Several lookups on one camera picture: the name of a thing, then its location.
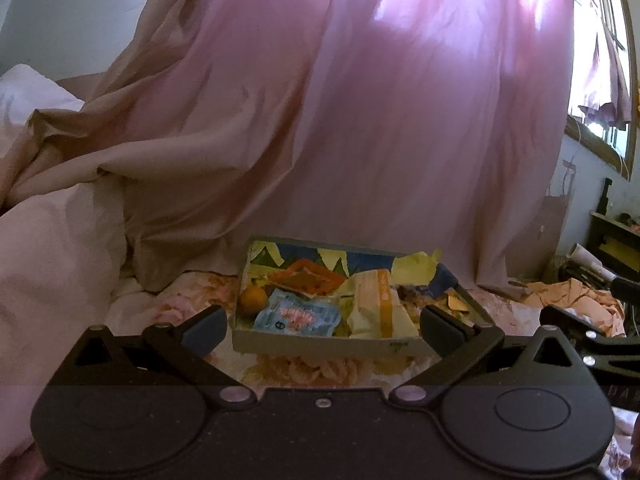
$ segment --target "window frame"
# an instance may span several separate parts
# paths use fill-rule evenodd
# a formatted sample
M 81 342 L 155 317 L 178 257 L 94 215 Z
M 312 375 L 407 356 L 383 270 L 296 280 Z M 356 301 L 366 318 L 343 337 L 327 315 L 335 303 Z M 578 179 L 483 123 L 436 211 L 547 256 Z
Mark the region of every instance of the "window frame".
M 630 65 L 630 88 L 631 96 L 631 122 L 629 123 L 628 137 L 626 140 L 626 153 L 623 157 L 624 164 L 620 161 L 618 152 L 603 139 L 594 134 L 587 126 L 576 121 L 570 114 L 567 114 L 564 134 L 577 140 L 585 148 L 593 152 L 604 160 L 625 179 L 631 179 L 633 171 L 634 156 L 636 154 L 636 137 L 638 134 L 638 66 L 636 62 L 636 42 L 634 30 L 631 22 L 631 10 L 628 0 L 620 0 L 622 13 L 625 20 L 626 40 L 629 49 Z

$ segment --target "curtain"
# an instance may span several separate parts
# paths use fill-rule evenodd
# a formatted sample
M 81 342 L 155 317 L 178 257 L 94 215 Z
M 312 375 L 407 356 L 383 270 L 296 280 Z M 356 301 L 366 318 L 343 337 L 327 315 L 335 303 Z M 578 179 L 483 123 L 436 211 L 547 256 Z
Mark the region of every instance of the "curtain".
M 573 0 L 149 0 L 80 112 L 40 110 L 6 205 L 126 177 L 138 278 L 238 271 L 251 235 L 441 248 L 465 283 L 545 194 Z
M 595 0 L 575 0 L 575 60 L 570 113 L 625 129 L 631 97 L 618 49 Z

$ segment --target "metal pin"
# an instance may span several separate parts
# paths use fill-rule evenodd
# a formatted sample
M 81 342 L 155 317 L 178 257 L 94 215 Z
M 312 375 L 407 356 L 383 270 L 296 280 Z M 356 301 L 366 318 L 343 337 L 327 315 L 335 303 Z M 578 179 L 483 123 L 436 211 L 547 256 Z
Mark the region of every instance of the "metal pin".
M 332 405 L 331 399 L 316 399 L 316 406 L 318 408 L 330 408 Z
M 396 397 L 404 402 L 419 402 L 427 396 L 427 392 L 421 386 L 408 384 L 395 390 Z
M 220 398 L 226 402 L 245 402 L 251 398 L 251 390 L 244 386 L 227 386 L 220 390 Z

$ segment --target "white and yellow package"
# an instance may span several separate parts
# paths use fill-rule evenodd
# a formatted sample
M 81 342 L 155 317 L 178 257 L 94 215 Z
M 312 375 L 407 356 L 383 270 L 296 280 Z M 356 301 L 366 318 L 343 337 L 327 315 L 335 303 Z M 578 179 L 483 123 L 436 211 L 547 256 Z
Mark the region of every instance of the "white and yellow package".
M 354 274 L 353 311 L 347 320 L 351 337 L 362 339 L 418 337 L 386 269 Z

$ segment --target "snack package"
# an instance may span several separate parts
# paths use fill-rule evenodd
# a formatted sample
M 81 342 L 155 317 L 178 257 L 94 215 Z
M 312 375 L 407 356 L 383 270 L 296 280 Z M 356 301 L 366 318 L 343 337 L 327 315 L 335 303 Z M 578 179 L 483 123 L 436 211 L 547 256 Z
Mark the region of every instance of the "snack package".
M 287 270 L 269 274 L 271 283 L 302 294 L 329 294 L 345 280 L 337 272 L 326 269 L 310 260 L 298 260 Z
M 386 269 L 358 272 L 354 281 L 353 311 L 348 319 L 351 337 L 366 339 L 418 337 L 398 292 L 391 287 L 391 275 Z
M 322 301 L 305 301 L 277 288 L 258 314 L 254 330 L 291 335 L 331 337 L 340 323 L 340 309 Z

